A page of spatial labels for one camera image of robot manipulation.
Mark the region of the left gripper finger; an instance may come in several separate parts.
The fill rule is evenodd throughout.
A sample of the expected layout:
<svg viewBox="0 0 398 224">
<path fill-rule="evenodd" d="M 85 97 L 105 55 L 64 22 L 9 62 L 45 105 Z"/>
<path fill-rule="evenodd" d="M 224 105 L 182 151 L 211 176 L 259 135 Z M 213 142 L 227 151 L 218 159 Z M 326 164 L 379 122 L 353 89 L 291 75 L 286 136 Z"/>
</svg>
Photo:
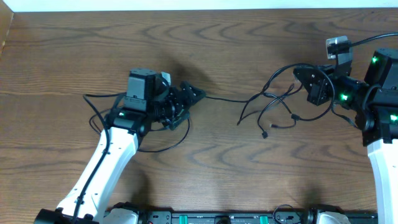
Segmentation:
<svg viewBox="0 0 398 224">
<path fill-rule="evenodd" d="M 183 104 L 186 106 L 193 106 L 206 96 L 204 90 L 194 87 L 187 81 L 181 82 L 180 88 L 182 89 Z"/>
<path fill-rule="evenodd" d="M 189 111 L 182 111 L 180 115 L 170 120 L 169 129 L 172 131 L 175 130 L 183 121 L 188 120 L 189 117 Z"/>
</svg>

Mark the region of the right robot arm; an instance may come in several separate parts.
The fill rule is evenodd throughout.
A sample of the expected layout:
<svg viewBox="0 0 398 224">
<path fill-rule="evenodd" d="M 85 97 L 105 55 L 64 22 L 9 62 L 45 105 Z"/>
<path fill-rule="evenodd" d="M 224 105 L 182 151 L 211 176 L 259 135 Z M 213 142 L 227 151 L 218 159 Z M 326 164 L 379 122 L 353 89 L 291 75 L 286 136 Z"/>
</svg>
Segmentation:
<svg viewBox="0 0 398 224">
<path fill-rule="evenodd" d="M 397 223 L 397 50 L 376 50 L 362 81 L 336 65 L 302 65 L 293 74 L 307 90 L 308 102 L 356 112 L 373 169 L 377 217 L 380 223 Z"/>
</svg>

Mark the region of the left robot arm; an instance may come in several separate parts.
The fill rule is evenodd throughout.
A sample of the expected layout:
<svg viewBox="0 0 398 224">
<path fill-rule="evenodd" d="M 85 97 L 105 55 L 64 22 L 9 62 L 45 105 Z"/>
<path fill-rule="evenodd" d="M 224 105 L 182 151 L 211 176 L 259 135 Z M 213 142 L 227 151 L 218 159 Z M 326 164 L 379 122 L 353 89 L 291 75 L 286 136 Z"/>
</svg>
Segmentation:
<svg viewBox="0 0 398 224">
<path fill-rule="evenodd" d="M 189 82 L 172 86 L 168 73 L 146 68 L 129 72 L 127 90 L 117 94 L 98 146 L 74 188 L 55 210 L 42 209 L 35 223 L 132 223 L 139 214 L 126 208 L 106 209 L 127 163 L 136 154 L 152 123 L 174 130 L 188 119 L 189 109 L 206 96 Z"/>
</svg>

